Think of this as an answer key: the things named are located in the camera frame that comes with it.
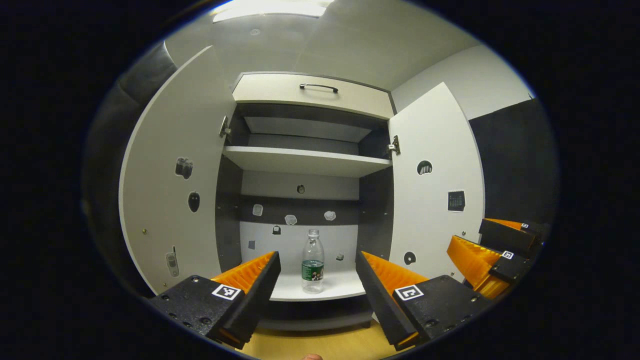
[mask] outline door hinge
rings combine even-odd
[[[224,119],[222,119],[222,125],[220,126],[220,133],[219,133],[220,137],[223,136],[227,136],[227,140],[229,140],[229,143],[231,142],[231,128],[229,128],[229,118],[225,116]]]
[[[398,141],[398,136],[394,136],[394,142],[390,145],[387,145],[387,150],[389,151],[389,155],[391,155],[392,151],[396,152],[396,155],[400,155],[400,141]]]

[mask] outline plastic bottle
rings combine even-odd
[[[302,250],[302,290],[305,293],[322,291],[324,277],[324,249],[320,232],[310,229],[305,248]]]

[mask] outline wooden floor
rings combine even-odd
[[[378,322],[329,331],[284,332],[257,329],[242,350],[262,360],[300,360],[318,354],[323,360],[383,359],[397,354]]]

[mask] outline black handle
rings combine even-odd
[[[304,89],[305,86],[320,86],[321,88],[333,89],[333,92],[335,92],[336,94],[338,92],[338,88],[334,88],[333,86],[326,86],[326,85],[319,85],[319,84],[300,84],[301,89]]]

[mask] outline mouse sticker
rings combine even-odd
[[[198,208],[200,207],[200,194],[196,192],[191,192],[189,194],[188,202],[189,202],[189,209],[191,209],[192,213],[198,211]]]
[[[404,263],[409,265],[414,262],[415,262],[415,254],[410,251],[406,252],[406,254],[404,255]]]

